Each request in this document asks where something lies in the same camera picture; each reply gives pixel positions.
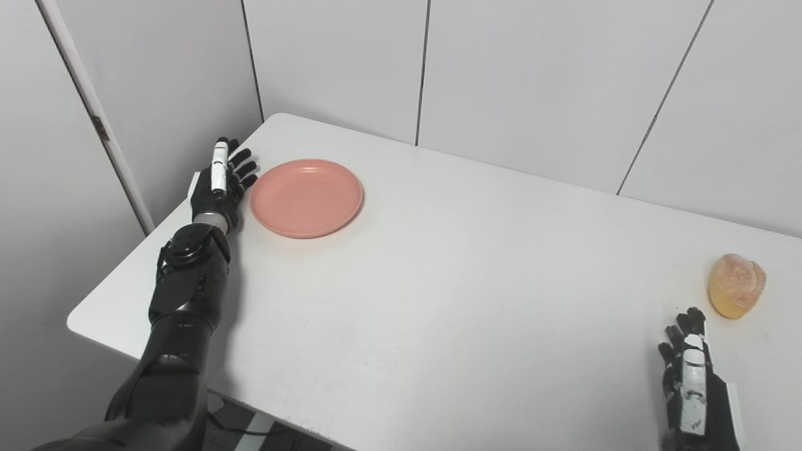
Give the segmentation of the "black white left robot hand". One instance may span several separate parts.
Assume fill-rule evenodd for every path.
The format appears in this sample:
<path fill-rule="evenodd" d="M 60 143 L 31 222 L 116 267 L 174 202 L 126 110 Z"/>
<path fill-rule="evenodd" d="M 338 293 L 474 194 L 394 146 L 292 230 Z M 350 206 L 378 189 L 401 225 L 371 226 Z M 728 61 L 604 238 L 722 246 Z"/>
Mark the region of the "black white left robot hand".
<path fill-rule="evenodd" d="M 220 137 L 212 151 L 212 162 L 200 171 L 191 193 L 192 222 L 234 233 L 241 223 L 239 205 L 258 179 L 258 164 L 252 151 L 239 140 Z"/>

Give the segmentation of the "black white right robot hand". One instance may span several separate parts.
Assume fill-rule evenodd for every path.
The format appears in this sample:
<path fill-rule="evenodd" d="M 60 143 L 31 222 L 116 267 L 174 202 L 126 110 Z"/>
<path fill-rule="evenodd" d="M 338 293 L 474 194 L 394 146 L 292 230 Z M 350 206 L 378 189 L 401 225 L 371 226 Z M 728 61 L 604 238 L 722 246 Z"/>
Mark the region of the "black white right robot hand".
<path fill-rule="evenodd" d="M 659 343 L 667 431 L 662 450 L 740 450 L 744 441 L 736 386 L 714 369 L 706 317 L 696 306 L 676 315 Z"/>

